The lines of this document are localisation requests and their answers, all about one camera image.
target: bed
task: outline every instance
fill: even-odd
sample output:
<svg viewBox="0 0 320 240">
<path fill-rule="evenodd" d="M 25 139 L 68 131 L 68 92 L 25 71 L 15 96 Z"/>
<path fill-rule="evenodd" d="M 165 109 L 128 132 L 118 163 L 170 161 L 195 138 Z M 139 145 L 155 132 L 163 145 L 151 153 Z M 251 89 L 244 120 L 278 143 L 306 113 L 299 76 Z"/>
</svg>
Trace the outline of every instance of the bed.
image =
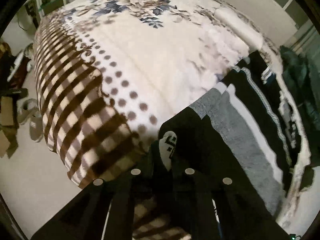
<svg viewBox="0 0 320 240">
<path fill-rule="evenodd" d="M 223 0 L 75 0 L 45 17 L 34 61 L 47 146 L 79 187 L 98 177 L 113 180 L 145 154 L 166 120 L 256 50 L 301 138 L 293 163 L 287 154 L 290 185 L 277 191 L 269 210 L 285 228 L 298 204 L 308 141 L 278 49 Z"/>
</svg>

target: brown box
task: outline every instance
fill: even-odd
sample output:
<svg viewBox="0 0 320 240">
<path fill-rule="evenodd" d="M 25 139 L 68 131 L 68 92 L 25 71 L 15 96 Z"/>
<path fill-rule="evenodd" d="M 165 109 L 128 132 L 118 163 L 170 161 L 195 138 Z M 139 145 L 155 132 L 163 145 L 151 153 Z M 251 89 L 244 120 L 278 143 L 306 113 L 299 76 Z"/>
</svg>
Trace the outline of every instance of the brown box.
<svg viewBox="0 0 320 240">
<path fill-rule="evenodd" d="M 0 131 L 0 158 L 5 155 L 6 150 L 9 148 L 10 142 L 4 135 L 3 131 Z"/>
<path fill-rule="evenodd" d="M 13 119 L 13 99 L 10 97 L 1 98 L 0 123 L 3 126 L 14 125 Z"/>
</svg>

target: gray sneaker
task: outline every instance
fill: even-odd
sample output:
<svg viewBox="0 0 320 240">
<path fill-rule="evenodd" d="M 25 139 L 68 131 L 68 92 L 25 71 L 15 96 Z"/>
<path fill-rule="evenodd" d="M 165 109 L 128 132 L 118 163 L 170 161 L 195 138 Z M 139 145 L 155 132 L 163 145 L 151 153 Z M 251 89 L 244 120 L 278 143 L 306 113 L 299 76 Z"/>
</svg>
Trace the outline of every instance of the gray sneaker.
<svg viewBox="0 0 320 240">
<path fill-rule="evenodd" d="M 30 118 L 29 134 L 35 142 L 40 142 L 43 137 L 42 116 L 39 110 L 35 111 Z"/>
<path fill-rule="evenodd" d="M 24 124 L 38 110 L 37 100 L 27 99 L 23 102 L 17 115 L 18 124 Z"/>
</svg>

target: round metal button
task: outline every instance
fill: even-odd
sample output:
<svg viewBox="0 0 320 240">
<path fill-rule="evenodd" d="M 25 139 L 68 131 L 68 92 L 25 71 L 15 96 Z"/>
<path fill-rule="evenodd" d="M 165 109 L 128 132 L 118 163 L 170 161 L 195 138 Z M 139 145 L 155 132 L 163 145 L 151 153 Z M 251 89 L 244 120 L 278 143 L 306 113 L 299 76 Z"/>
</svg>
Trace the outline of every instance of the round metal button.
<svg viewBox="0 0 320 240">
<path fill-rule="evenodd" d="M 100 186 L 102 183 L 103 183 L 103 179 L 95 179 L 95 180 L 93 181 L 93 184 L 94 184 L 95 186 Z"/>
<path fill-rule="evenodd" d="M 195 173 L 195 170 L 192 169 L 192 168 L 187 168 L 184 172 L 185 172 L 186 174 L 188 174 L 188 175 L 192 175 L 192 174 Z"/>
<path fill-rule="evenodd" d="M 224 184 L 226 184 L 226 185 L 230 185 L 230 184 L 232 183 L 232 179 L 230 179 L 230 178 L 224 178 L 224 179 L 222 180 L 222 182 L 223 182 Z"/>
<path fill-rule="evenodd" d="M 131 170 L 131 174 L 132 175 L 139 175 L 141 173 L 141 171 L 139 169 L 133 169 Z"/>
</svg>

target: green shelf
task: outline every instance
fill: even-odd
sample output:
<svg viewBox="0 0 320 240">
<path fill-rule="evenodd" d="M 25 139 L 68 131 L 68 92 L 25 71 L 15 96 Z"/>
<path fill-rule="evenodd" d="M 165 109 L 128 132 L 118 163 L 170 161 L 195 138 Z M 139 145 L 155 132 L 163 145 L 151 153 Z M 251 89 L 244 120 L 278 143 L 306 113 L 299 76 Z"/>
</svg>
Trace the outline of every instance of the green shelf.
<svg viewBox="0 0 320 240">
<path fill-rule="evenodd" d="M 45 6 L 47 6 L 48 4 L 52 4 L 52 3 L 56 2 L 56 1 L 58 1 L 58 0 L 53 0 L 53 1 L 51 1 L 51 2 L 42 4 L 42 5 L 40 6 L 40 8 L 38 9 L 38 11 L 41 11 L 41 10 L 42 10 Z"/>
</svg>

